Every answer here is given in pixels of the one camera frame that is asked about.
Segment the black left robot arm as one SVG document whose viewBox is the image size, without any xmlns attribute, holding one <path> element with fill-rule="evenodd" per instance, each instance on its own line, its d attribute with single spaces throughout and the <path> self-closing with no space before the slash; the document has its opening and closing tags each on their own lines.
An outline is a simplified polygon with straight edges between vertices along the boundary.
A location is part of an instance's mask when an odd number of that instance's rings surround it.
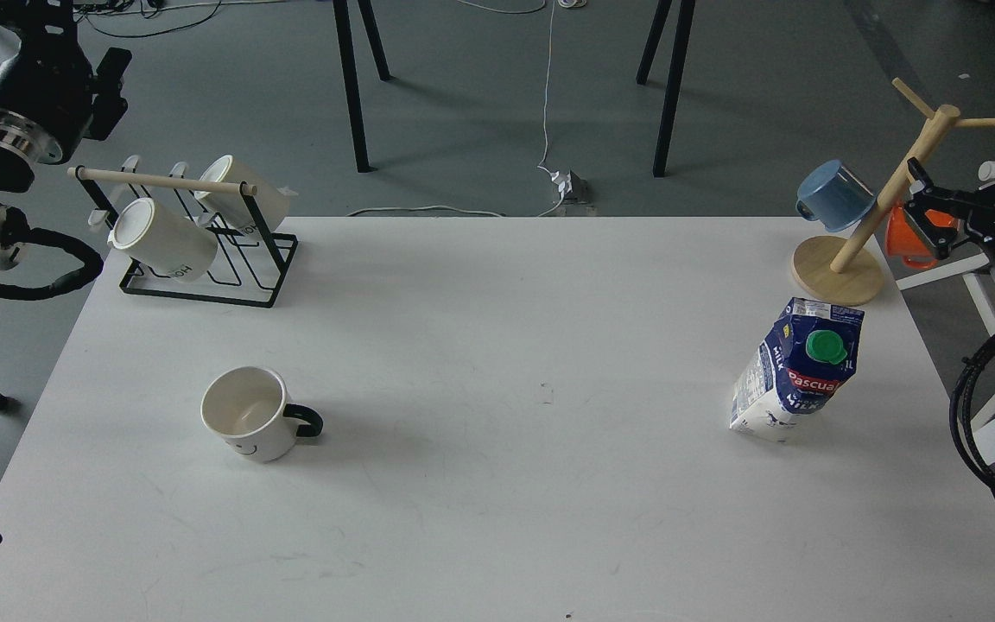
<svg viewBox="0 0 995 622">
<path fill-rule="evenodd" d="M 103 141 L 128 109 L 126 48 L 108 48 L 92 66 L 78 41 L 71 1 L 0 1 L 0 25 L 20 46 L 0 64 L 0 192 L 28 192 L 39 164 L 70 161 L 84 139 Z M 0 272 L 16 267 L 28 245 L 65 251 L 80 267 L 43 287 L 0 283 L 0 298 L 40 301 L 92 282 L 103 261 L 75 237 L 33 228 L 20 209 L 0 202 Z"/>
</svg>

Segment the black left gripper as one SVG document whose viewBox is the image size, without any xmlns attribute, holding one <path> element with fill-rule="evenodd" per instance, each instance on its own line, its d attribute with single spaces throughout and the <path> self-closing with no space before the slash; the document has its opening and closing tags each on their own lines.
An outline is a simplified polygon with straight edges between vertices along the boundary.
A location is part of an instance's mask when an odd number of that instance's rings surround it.
<svg viewBox="0 0 995 622">
<path fill-rule="evenodd" d="M 0 1 L 0 25 L 16 33 L 20 47 L 0 64 L 0 126 L 33 145 L 25 157 L 63 164 L 87 137 L 103 141 L 128 110 L 122 96 L 133 54 L 108 48 L 93 79 L 78 43 L 71 1 Z"/>
</svg>

